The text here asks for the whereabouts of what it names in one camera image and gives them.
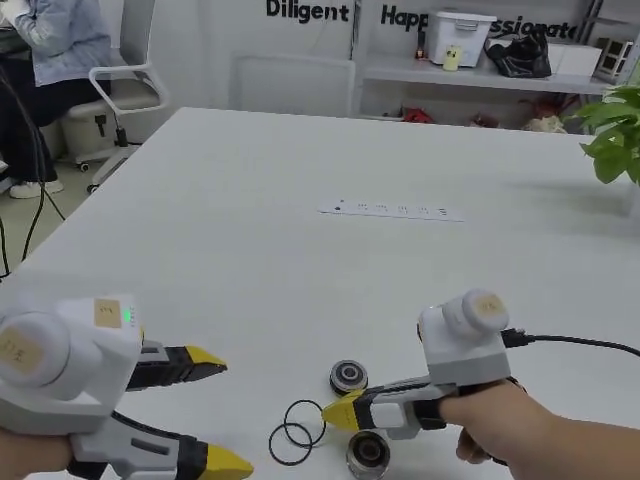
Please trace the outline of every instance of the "white wall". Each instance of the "white wall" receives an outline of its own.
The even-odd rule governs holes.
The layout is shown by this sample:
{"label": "white wall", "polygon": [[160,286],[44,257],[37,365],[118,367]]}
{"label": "white wall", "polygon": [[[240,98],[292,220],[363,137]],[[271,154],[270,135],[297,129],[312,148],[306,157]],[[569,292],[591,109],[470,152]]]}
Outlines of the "white wall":
{"label": "white wall", "polygon": [[[152,31],[152,61],[172,94],[173,105],[226,108],[229,102],[231,59],[235,52],[272,52],[348,58],[353,19],[353,0],[298,0],[300,4],[350,7],[349,22],[310,21],[301,24],[295,18],[267,17],[267,0],[157,0]],[[103,0],[105,15],[117,30],[122,0]],[[610,17],[640,20],[637,0],[606,0]],[[389,0],[398,11],[428,12],[444,6],[495,14],[505,20],[576,24],[581,5],[587,0]],[[374,34],[374,50],[410,55],[415,48],[416,30],[406,32],[398,25],[378,24]],[[397,103],[398,95],[407,93],[406,86],[372,84],[365,96],[364,109],[382,108],[386,101]],[[408,94],[416,98],[455,100],[462,91],[429,86],[411,86]],[[477,91],[489,104],[510,105],[519,92]],[[446,110],[448,104],[437,109]],[[471,102],[473,108],[478,105]],[[152,130],[166,115],[151,116],[137,127]]]}

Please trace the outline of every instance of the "person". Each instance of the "person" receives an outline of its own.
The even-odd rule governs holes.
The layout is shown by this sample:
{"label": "person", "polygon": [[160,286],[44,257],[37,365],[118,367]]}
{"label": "person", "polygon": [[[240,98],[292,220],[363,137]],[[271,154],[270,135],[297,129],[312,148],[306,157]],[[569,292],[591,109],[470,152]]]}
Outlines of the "person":
{"label": "person", "polygon": [[[457,455],[505,461],[515,480],[637,480],[640,431],[552,414],[522,388],[501,383],[469,397],[447,398],[440,414],[463,427]],[[63,470],[72,458],[64,438],[0,431],[0,480]]]}
{"label": "person", "polygon": [[0,430],[0,480],[62,471],[71,459],[71,444],[65,437],[33,437]]}
{"label": "person", "polygon": [[[89,81],[93,67],[109,66],[111,38],[99,0],[6,0],[0,13],[31,49],[30,59],[0,59],[0,153],[16,180],[13,198],[40,195],[64,187],[41,134],[44,171],[38,168],[31,130],[8,82],[37,127],[61,118],[71,107],[100,98]],[[109,93],[109,83],[101,81]]]}

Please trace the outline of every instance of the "power strip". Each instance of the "power strip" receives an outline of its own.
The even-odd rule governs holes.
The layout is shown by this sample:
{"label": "power strip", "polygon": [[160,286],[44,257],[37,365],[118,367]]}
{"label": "power strip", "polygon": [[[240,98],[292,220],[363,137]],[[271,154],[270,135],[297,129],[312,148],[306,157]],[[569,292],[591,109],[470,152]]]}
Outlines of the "power strip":
{"label": "power strip", "polygon": [[413,220],[438,220],[442,222],[463,222],[456,212],[444,207],[411,206],[390,203],[350,202],[338,200],[327,203],[318,211],[335,215],[363,215],[367,217],[409,218]]}

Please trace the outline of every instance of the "human hand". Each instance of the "human hand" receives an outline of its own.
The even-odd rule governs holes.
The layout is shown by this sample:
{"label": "human hand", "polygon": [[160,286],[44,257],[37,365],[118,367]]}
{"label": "human hand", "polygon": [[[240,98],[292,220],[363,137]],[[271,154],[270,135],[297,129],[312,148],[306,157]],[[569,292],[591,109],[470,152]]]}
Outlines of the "human hand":
{"label": "human hand", "polygon": [[28,15],[30,11],[26,0],[6,0],[0,3],[0,13],[14,27],[16,19],[21,15]]}
{"label": "human hand", "polygon": [[67,468],[73,454],[66,437],[17,435],[0,429],[0,480],[17,480]]}
{"label": "human hand", "polygon": [[518,480],[539,478],[535,464],[544,455],[558,419],[510,382],[467,397],[447,398],[440,414],[447,423],[463,427],[458,458],[479,464],[491,455],[504,460]]}

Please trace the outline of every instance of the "light blue shirt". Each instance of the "light blue shirt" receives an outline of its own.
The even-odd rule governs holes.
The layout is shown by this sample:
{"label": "light blue shirt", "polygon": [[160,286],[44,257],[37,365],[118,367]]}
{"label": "light blue shirt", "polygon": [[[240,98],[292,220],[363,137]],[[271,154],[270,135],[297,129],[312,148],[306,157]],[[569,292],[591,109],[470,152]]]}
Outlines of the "light blue shirt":
{"label": "light blue shirt", "polygon": [[89,78],[111,62],[111,38],[98,0],[27,0],[15,28],[31,47],[36,85]]}

